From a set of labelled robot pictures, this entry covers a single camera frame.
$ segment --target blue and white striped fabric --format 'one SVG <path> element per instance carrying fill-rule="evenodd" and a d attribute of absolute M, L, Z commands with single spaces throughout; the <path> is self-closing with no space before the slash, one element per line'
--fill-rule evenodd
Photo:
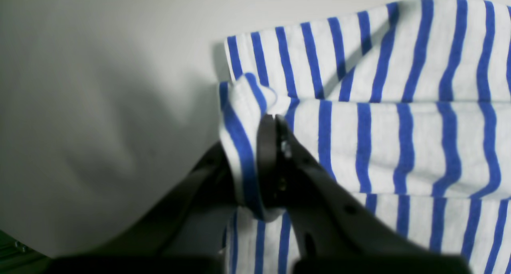
<path fill-rule="evenodd" d="M 511 8 L 411 0 L 226 40 L 221 141 L 241 205 L 229 273 L 287 273 L 287 214 L 263 213 L 254 142 L 265 113 L 383 223 L 474 273 L 511 272 Z"/>

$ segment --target blue stripe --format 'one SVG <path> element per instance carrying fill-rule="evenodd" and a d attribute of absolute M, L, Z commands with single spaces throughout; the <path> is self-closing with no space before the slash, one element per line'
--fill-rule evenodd
<path fill-rule="evenodd" d="M 264 236 L 266 231 L 266 223 L 257 221 L 257 236 L 255 238 L 255 267 L 254 274 L 263 274 L 264 265 Z"/>
<path fill-rule="evenodd" d="M 238 44 L 236 43 L 236 37 L 235 36 L 228 37 L 227 44 L 229 46 L 229 55 L 230 63 L 232 66 L 232 72 L 234 74 L 234 79 L 237 80 L 243 74 L 243 70 L 241 69 L 241 61 L 238 54 Z"/>
<path fill-rule="evenodd" d="M 449 62 L 447 68 L 440 79 L 438 87 L 438 97 L 440 101 L 452 101 L 452 78 L 460 65 L 461 52 L 463 50 L 463 41 L 467 32 L 467 0 L 457 0 L 458 9 L 456 10 L 456 27 L 454 29 L 454 38 L 451 45 L 451 53 L 449 54 Z"/>
<path fill-rule="evenodd" d="M 339 93 L 339 101 L 350 101 L 351 87 L 353 85 L 353 76 L 355 74 L 355 67 L 353 67 L 348 74 L 346 74 L 343 81 L 341 81 L 341 92 Z"/>
<path fill-rule="evenodd" d="M 284 70 L 284 76 L 286 77 L 286 86 L 288 90 L 288 96 L 296 98 L 296 86 L 294 85 L 293 69 L 291 67 L 291 60 L 289 59 L 289 51 L 287 48 L 286 32 L 284 27 L 276 27 L 275 33 L 277 40 L 279 41 L 279 53 L 281 55 L 281 64 Z"/>
<path fill-rule="evenodd" d="M 257 66 L 257 75 L 261 85 L 268 87 L 268 72 L 266 71 L 266 61 L 264 60 L 263 44 L 259 32 L 250 34 L 252 37 L 252 45 L 254 47 L 255 65 Z"/>
<path fill-rule="evenodd" d="M 501 181 L 499 159 L 495 152 L 495 132 L 497 128 L 497 116 L 491 106 L 491 103 L 479 103 L 479 107 L 484 116 L 484 156 L 488 162 L 489 181 L 488 184 L 471 198 L 481 198 L 497 190 Z"/>
<path fill-rule="evenodd" d="M 238 210 L 232 216 L 232 236 L 230 247 L 230 273 L 236 274 L 238 266 Z"/>
<path fill-rule="evenodd" d="M 511 255 L 509 256 L 509 262 L 507 263 L 505 274 L 511 274 Z"/>
<path fill-rule="evenodd" d="M 247 78 L 248 85 L 250 85 L 250 88 L 252 89 L 252 94 L 254 94 L 255 100 L 257 100 L 259 110 L 261 111 L 261 117 L 263 117 L 267 109 L 266 98 L 257 84 L 256 76 L 252 73 L 247 73 L 245 74 L 245 77 Z"/>
<path fill-rule="evenodd" d="M 509 17 L 511 18 L 511 7 L 507 7 L 507 10 L 509 11 Z M 511 41 L 509 41 L 509 50 L 507 51 L 506 78 L 507 87 L 509 88 L 509 93 L 511 93 Z"/>
<path fill-rule="evenodd" d="M 365 208 L 373 215 L 376 214 L 376 203 L 378 202 L 378 196 L 373 193 L 368 193 L 365 197 Z"/>
<path fill-rule="evenodd" d="M 486 5 L 486 35 L 484 36 L 482 53 L 477 65 L 477 90 L 479 101 L 490 101 L 488 65 L 493 39 L 495 38 L 495 10 L 493 10 L 493 4 L 489 1 L 484 1 L 484 5 Z"/>
<path fill-rule="evenodd" d="M 355 161 L 360 192 L 371 192 L 369 180 L 369 159 L 371 157 L 371 108 L 368 103 L 357 103 L 358 108 L 358 144 Z"/>
<path fill-rule="evenodd" d="M 291 218 L 285 212 L 282 215 L 281 243 L 279 245 L 279 274 L 287 273 L 287 259 L 289 253 L 289 234 L 291 233 Z"/>
<path fill-rule="evenodd" d="M 431 23 L 433 22 L 433 0 L 420 0 L 420 3 L 422 5 L 422 17 L 420 18 L 420 27 L 418 29 L 417 41 L 414 49 L 414 62 L 412 63 L 412 69 L 403 92 L 402 101 L 404 103 L 410 103 L 414 99 L 418 78 L 426 62 L 429 32 L 431 31 Z"/>
<path fill-rule="evenodd" d="M 296 107 L 299 104 L 299 99 L 292 98 L 289 103 L 288 111 L 286 113 L 286 121 L 288 123 L 288 127 L 291 131 L 294 129 L 294 113 L 296 111 Z M 289 234 L 291 232 L 291 219 L 289 218 L 289 214 L 285 212 L 282 215 L 282 227 L 281 227 L 281 240 L 279 245 L 279 265 L 278 272 L 279 274 L 286 274 L 287 272 L 287 258 L 289 253 Z"/>
<path fill-rule="evenodd" d="M 376 74 L 372 82 L 372 93 L 369 102 L 379 103 L 382 100 L 383 85 L 387 79 L 388 65 L 392 49 L 394 48 L 394 37 L 396 36 L 396 25 L 399 19 L 399 9 L 397 3 L 387 5 L 387 12 L 389 17 L 390 29 L 383 36 L 380 49 L 380 57 L 378 58 L 378 65 L 376 66 Z"/>
<path fill-rule="evenodd" d="M 291 131 L 293 131 L 293 129 L 294 129 L 294 113 L 295 113 L 296 107 L 298 106 L 299 103 L 300 103 L 299 99 L 291 98 L 291 102 L 289 103 L 287 113 L 284 116 L 284 118 L 286 119 L 286 121 L 288 123 L 288 127 Z"/>
<path fill-rule="evenodd" d="M 240 158 L 245 203 L 258 218 L 262 218 L 263 211 L 259 199 L 259 183 L 254 163 L 254 152 L 245 134 L 245 129 L 243 129 L 241 121 L 229 102 L 225 104 L 223 115 L 225 128 L 229 132 Z"/>
<path fill-rule="evenodd" d="M 408 224 L 410 222 L 410 196 L 400 195 L 398 199 L 397 232 L 404 238 L 408 237 Z"/>
<path fill-rule="evenodd" d="M 493 245 L 489 252 L 488 262 L 484 269 L 484 274 L 490 274 L 493 272 L 497 256 L 499 254 L 500 245 L 502 245 L 502 237 L 504 236 L 504 226 L 506 225 L 507 216 L 507 204 L 508 201 L 500 201 L 499 205 L 499 216 L 497 218 L 497 224 L 495 225 L 495 234 L 493 235 Z"/>
<path fill-rule="evenodd" d="M 223 81 L 220 83 L 219 86 L 219 94 L 220 94 L 220 109 L 223 109 L 225 106 L 225 103 L 228 101 L 229 97 L 229 84 L 226 81 Z"/>
<path fill-rule="evenodd" d="M 394 170 L 394 187 L 396 194 L 406 194 L 406 176 L 414 169 L 414 120 L 410 106 L 406 103 L 398 103 L 399 115 L 399 161 Z"/>
<path fill-rule="evenodd" d="M 429 249 L 434 252 L 442 250 L 442 238 L 444 237 L 444 216 L 447 199 L 433 198 L 433 219 L 431 223 L 431 237 Z"/>
<path fill-rule="evenodd" d="M 367 11 L 358 12 L 357 16 L 358 25 L 360 27 L 360 44 L 362 45 L 362 55 L 365 55 L 372 48 L 369 13 L 367 13 Z"/>
<path fill-rule="evenodd" d="M 446 171 L 442 178 L 433 184 L 433 197 L 443 196 L 461 176 L 461 161 L 456 148 L 458 121 L 449 103 L 436 103 L 442 116 L 442 147 L 445 154 Z"/>
<path fill-rule="evenodd" d="M 318 154 L 319 164 L 328 172 L 334 180 L 335 174 L 332 170 L 331 154 L 332 137 L 332 102 L 328 100 L 319 101 L 319 126 L 318 126 Z"/>
<path fill-rule="evenodd" d="M 312 35 L 311 24 L 301 23 L 301 32 L 303 33 L 303 41 L 305 42 L 305 52 L 309 59 L 309 66 L 311 69 L 312 85 L 314 86 L 314 96 L 317 99 L 324 99 L 323 84 L 321 83 L 321 74 L 319 73 L 319 63 L 316 54 L 316 43 L 314 43 L 314 36 Z"/>
<path fill-rule="evenodd" d="M 335 62 L 337 65 L 337 79 L 340 81 L 346 75 L 345 47 L 343 43 L 343 33 L 341 25 L 337 18 L 328 18 L 332 41 L 334 43 Z"/>
<path fill-rule="evenodd" d="M 474 248 L 474 240 L 476 238 L 477 226 L 481 217 L 481 200 L 472 199 L 470 201 L 469 221 L 467 222 L 467 229 L 463 237 L 463 245 L 461 247 L 461 255 L 467 261 L 470 261 L 472 250 Z"/>

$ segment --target striped cloth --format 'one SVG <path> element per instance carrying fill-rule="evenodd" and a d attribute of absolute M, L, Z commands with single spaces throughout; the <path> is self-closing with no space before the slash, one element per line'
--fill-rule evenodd
<path fill-rule="evenodd" d="M 220 85 L 220 137 L 245 207 L 228 224 L 228 272 L 283 274 L 299 259 L 289 216 L 264 212 L 254 187 L 266 112 L 398 234 L 474 273 L 511 272 L 510 17 L 487 1 L 410 0 L 229 37 L 237 81 Z"/>

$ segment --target towel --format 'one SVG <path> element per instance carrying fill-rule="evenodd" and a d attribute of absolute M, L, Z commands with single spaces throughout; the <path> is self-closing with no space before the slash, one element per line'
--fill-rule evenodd
<path fill-rule="evenodd" d="M 264 211 L 254 183 L 266 113 L 399 235 L 511 272 L 510 18 L 489 1 L 408 0 L 227 38 L 220 138 L 242 205 L 227 272 L 299 259 L 288 214 Z"/>

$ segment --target white surface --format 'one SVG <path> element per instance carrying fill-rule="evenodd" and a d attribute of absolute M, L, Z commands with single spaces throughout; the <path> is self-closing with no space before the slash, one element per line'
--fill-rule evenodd
<path fill-rule="evenodd" d="M 104 243 L 218 139 L 226 36 L 390 1 L 0 0 L 0 229 Z"/>

